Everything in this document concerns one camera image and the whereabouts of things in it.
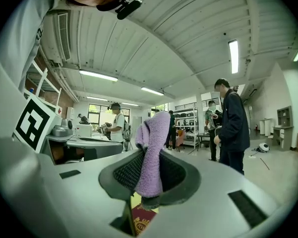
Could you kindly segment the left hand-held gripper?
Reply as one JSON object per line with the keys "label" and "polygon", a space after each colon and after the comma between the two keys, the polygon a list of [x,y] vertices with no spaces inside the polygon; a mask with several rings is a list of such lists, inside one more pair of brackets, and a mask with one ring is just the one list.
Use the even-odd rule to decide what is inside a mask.
{"label": "left hand-held gripper", "polygon": [[73,130],[70,128],[70,124],[71,121],[61,118],[40,98],[30,94],[13,133],[36,153],[40,153],[46,137],[55,142],[66,142],[66,146],[75,150],[82,150],[84,161],[122,153],[122,143],[109,141],[107,137],[72,135]]}

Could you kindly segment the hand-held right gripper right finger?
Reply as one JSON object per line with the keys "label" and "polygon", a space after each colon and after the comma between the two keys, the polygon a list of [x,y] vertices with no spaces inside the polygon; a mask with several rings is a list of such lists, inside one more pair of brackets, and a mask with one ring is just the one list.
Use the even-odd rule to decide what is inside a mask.
{"label": "hand-held right gripper right finger", "polygon": [[[206,159],[169,152],[195,166],[201,175],[198,190],[186,202],[160,207],[139,235],[141,238],[268,238],[282,225],[291,205],[274,198],[234,169]],[[251,227],[229,193],[243,191],[267,216]]]}

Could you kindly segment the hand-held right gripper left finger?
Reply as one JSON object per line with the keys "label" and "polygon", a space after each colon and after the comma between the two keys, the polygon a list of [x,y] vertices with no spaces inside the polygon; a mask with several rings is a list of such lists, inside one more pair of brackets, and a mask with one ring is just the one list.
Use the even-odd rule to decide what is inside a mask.
{"label": "hand-held right gripper left finger", "polygon": [[11,137],[0,138],[0,194],[37,238],[133,238],[130,201],[98,181],[104,160],[56,166]]}

